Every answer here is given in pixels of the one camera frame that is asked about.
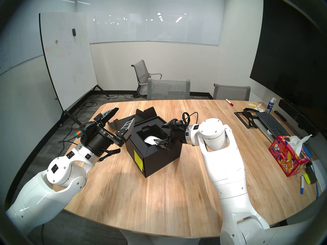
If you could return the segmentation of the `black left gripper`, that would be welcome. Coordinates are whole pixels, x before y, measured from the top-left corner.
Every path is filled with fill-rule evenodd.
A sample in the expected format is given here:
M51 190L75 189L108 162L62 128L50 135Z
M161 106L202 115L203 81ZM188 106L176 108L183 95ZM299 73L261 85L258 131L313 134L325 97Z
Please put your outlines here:
M107 130L102 128L117 113L118 107L99 113L94 121L89 121L80 125L82 136L81 144L91 151L95 156L101 157L104 152L112 145L116 144L122 147L132 134L135 118L132 117L124 123L124 125L116 131L116 135L111 135Z

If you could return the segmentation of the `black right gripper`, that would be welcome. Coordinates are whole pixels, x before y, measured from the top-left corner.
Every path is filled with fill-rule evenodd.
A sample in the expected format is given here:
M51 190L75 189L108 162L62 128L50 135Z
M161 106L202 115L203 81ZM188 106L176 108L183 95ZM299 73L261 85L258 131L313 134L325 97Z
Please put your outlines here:
M171 120L170 122L163 124L161 128L177 129L177 120ZM187 144L186 130L170 130L170 133L165 140L154 139L154 142L161 148L169 148L171 143L177 142Z

